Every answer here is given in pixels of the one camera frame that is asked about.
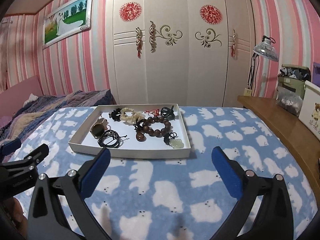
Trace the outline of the white shallow jewelry tray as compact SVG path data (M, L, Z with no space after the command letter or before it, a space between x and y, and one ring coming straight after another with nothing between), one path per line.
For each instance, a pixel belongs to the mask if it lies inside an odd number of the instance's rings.
M146 135L144 142L136 139L136 131L132 125L127 125L123 121L114 121L108 116L116 108L131 108L137 112L142 112L146 118L150 116L147 111L161 109L162 107L173 108L175 118L170 120L171 131L177 134L177 139L183 142L182 148L172 148L165 144L163 138L150 137ZM85 119L69 141L70 148L76 153L97 155L101 147L98 140L90 132L91 127L99 118L107 120L107 127L116 131L122 138L118 148L111 148L111 156L115 158L130 159L183 159L189 158L191 145L187 130L181 115L178 104L137 104L137 105L101 105L97 106L93 112Z

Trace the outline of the wooden bed footboard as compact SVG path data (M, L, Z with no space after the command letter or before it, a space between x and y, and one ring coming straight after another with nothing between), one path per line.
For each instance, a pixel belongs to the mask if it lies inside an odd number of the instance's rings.
M319 140L275 99L238 96L238 102L257 115L281 140L305 173L319 204Z

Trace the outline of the blue polar bear blanket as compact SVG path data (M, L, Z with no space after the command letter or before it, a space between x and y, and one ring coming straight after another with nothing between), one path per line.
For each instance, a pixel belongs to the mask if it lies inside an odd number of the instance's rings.
M299 237L318 211L289 150L252 111L179 107L191 152L181 159L112 157L86 204L113 239L210 239L236 204L212 163L219 146L257 176L285 180Z

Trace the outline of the black beaded scrunchie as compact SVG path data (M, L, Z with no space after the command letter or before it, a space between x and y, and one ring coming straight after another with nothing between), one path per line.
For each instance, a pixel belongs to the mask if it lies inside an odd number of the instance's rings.
M120 121L121 117L121 108L116 108L112 112L108 114L109 118L111 118L113 121Z

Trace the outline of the white bear storage box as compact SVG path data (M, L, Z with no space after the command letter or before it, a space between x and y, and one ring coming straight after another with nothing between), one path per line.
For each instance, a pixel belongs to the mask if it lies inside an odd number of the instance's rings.
M305 94L302 108L299 114L299 120L320 139L320 93L319 87L310 81L305 81Z

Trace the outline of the grey plastic bag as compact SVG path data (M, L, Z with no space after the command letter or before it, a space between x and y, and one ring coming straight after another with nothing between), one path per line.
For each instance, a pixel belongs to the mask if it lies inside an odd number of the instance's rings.
M303 99L298 94L283 87L277 87L277 92L276 104L291 114L299 116Z

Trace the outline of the green fabric storage box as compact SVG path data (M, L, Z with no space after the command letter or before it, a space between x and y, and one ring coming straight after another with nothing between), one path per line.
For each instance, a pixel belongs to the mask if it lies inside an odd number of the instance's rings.
M278 74L278 87L290 90L303 99L306 81L311 81L311 72L308 67L292 64L281 65Z

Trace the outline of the framed wedding photo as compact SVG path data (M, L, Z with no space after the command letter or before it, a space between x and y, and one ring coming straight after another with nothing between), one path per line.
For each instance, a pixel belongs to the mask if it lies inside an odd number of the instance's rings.
M43 20L42 48L91 28L92 0L71 0Z

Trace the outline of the silver heat lamp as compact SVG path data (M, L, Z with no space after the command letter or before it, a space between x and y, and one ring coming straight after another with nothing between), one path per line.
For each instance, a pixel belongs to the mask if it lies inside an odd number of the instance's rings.
M253 48L253 54L251 57L251 66L249 69L249 75L248 75L248 80L247 80L247 87L246 89L250 92L250 96L253 95L253 82L255 80L255 75L257 74L256 69L256 60L259 59L259 57L264 57L268 60L274 61L274 62L279 62L279 55L276 52L275 47L273 44L275 44L276 41L272 37L268 37L264 35L262 37L262 40L259 44L254 46Z

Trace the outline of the white wardrobe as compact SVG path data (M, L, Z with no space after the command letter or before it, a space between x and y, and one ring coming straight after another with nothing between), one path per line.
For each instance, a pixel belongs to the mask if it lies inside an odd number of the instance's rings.
M255 43L251 0L106 0L120 104L236 107Z

